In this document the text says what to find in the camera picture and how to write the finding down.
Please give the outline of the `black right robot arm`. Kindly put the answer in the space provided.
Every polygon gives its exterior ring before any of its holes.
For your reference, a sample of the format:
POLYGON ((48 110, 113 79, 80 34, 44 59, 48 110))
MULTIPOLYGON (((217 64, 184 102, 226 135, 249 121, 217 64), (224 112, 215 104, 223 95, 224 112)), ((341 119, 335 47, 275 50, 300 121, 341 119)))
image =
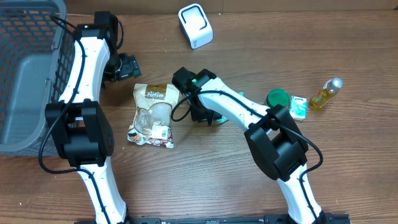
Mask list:
POLYGON ((225 117, 244 133, 258 168, 279 183, 290 221, 321 223, 323 211, 310 184, 306 152, 312 143, 302 135, 286 107, 255 103, 229 88, 215 73, 193 73, 185 67, 173 74, 172 84, 189 104, 186 114, 199 123, 225 117))

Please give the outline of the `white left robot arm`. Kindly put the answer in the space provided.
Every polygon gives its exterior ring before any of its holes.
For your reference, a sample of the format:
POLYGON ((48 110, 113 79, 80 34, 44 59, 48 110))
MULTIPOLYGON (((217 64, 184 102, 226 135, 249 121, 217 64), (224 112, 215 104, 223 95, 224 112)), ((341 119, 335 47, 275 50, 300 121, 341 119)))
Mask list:
POLYGON ((45 107, 49 126, 45 139, 52 139, 60 158, 70 169, 52 170, 44 164, 44 148, 39 164, 51 174, 80 175, 90 195, 94 223, 129 223, 129 211, 122 199, 111 165, 114 152, 113 129, 100 107, 100 91, 105 82, 141 75, 135 56, 118 53, 123 44, 123 25, 109 11, 95 13, 91 24, 77 26, 53 17, 71 35, 74 43, 72 70, 56 103, 45 107))

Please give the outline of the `yellow dish soap bottle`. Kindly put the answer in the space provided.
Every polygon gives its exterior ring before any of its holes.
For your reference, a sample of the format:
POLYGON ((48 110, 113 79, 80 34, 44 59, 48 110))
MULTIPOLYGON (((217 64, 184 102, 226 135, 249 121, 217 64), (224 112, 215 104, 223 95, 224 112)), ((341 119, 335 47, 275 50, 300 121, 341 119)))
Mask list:
POLYGON ((326 103, 336 96, 342 87, 342 78, 336 77, 328 80, 318 94, 311 97, 309 102, 310 109, 314 111, 322 110, 326 103))

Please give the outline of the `small teal tissue pack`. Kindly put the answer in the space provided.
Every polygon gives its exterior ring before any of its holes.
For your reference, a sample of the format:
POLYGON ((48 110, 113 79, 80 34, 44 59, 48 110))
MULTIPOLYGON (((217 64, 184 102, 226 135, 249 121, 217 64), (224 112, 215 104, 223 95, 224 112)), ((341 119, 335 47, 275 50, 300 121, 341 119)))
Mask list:
POLYGON ((299 96, 290 97, 289 113, 295 120, 303 121, 307 116, 307 99, 299 96))

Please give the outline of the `green lid white jar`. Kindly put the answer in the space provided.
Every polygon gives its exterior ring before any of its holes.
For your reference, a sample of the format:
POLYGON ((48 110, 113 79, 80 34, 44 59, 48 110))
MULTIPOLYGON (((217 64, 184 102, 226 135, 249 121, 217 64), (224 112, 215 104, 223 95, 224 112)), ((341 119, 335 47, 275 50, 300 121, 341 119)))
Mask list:
POLYGON ((271 90, 267 95, 266 105, 270 108, 273 108, 276 105, 287 107, 289 105, 289 100, 289 94, 285 90, 276 88, 271 90))

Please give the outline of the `brown nut snack bag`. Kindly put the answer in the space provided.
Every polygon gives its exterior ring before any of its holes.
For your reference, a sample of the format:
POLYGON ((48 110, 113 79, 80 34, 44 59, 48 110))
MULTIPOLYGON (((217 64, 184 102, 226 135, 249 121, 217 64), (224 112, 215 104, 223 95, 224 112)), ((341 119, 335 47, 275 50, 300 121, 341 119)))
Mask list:
POLYGON ((179 91, 171 84, 134 85, 136 113, 127 140, 137 145, 173 148, 170 115, 179 99, 179 91))

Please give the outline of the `teal wet wipes pack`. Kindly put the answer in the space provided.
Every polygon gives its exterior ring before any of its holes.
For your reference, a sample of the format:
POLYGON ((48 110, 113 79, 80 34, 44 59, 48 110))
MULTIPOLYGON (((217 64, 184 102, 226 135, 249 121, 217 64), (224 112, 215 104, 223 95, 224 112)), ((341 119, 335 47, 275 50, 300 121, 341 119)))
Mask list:
MULTIPOLYGON (((244 93, 243 92, 239 92, 239 94, 241 95, 241 96, 244 96, 244 93)), ((228 119, 225 117, 225 116, 222 116, 220 119, 217 119, 216 120, 216 122, 218 123, 218 124, 223 124, 223 123, 225 123, 225 122, 227 122, 228 121, 228 119)))

